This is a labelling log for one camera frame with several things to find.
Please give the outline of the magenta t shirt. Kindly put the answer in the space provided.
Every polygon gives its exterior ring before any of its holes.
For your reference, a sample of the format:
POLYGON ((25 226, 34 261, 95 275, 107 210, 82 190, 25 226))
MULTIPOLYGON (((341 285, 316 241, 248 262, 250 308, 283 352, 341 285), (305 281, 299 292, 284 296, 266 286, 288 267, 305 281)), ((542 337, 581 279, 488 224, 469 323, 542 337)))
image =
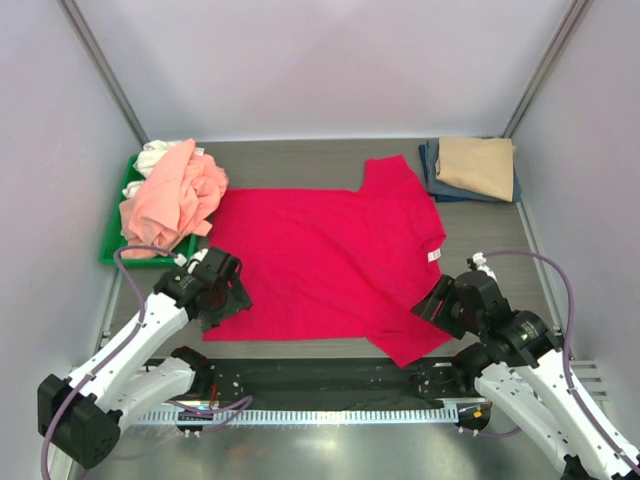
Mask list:
POLYGON ((210 243, 240 259, 252 305, 204 339, 364 338, 406 366, 448 341, 413 313, 440 278, 445 238, 402 156, 366 161, 356 191, 232 189, 210 243))

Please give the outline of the green plastic bin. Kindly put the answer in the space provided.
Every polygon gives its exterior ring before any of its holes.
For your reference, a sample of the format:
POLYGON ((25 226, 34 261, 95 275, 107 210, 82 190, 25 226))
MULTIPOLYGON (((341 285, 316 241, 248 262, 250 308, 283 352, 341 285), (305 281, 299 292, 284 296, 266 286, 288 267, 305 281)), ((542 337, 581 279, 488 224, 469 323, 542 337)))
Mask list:
MULTIPOLYGON (((137 160, 136 155, 132 155, 126 164, 124 170, 123 179, 117 192, 117 197, 112 208, 112 213, 109 221, 106 224, 106 231, 103 239, 103 243, 100 249, 99 261, 102 264, 114 265, 113 254, 114 252, 123 246, 127 245, 126 239, 121 233, 121 215, 120 215, 120 203, 125 200, 125 196, 122 190, 131 182, 142 180, 143 176, 134 168, 134 163, 137 160)), ((199 246, 199 237, 190 235, 184 238, 173 250, 176 254, 182 254, 184 256, 191 256, 197 250, 199 246)), ((123 265, 132 269, 166 269, 174 264, 173 260, 168 256, 156 255, 152 258, 144 259, 124 259, 123 265)))

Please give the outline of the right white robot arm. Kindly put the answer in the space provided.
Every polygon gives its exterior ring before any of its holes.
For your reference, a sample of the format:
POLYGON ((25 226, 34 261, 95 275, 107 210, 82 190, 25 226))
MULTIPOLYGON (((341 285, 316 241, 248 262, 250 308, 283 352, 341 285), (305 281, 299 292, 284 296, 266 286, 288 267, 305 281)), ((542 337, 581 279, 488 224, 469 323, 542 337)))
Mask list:
POLYGON ((477 342, 451 360, 451 384, 502 410, 565 479, 636 479, 639 450, 616 429, 536 314, 514 310, 481 270, 440 277, 413 313, 449 335, 477 342))

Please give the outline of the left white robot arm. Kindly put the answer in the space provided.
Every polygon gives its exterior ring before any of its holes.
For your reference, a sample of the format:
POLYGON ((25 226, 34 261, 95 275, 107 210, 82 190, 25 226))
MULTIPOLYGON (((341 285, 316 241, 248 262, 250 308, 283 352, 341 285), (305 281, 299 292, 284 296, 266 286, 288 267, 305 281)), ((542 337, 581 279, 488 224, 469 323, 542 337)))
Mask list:
POLYGON ((251 307, 240 279, 242 262, 214 247, 172 258, 174 267, 161 275, 149 295, 136 295, 137 313, 104 347, 67 377, 51 374, 38 386, 43 478, 51 476, 50 448, 91 469, 144 414, 178 396, 198 400, 210 392, 211 362, 190 347, 177 348, 149 372, 141 369, 189 323, 208 331, 251 307))

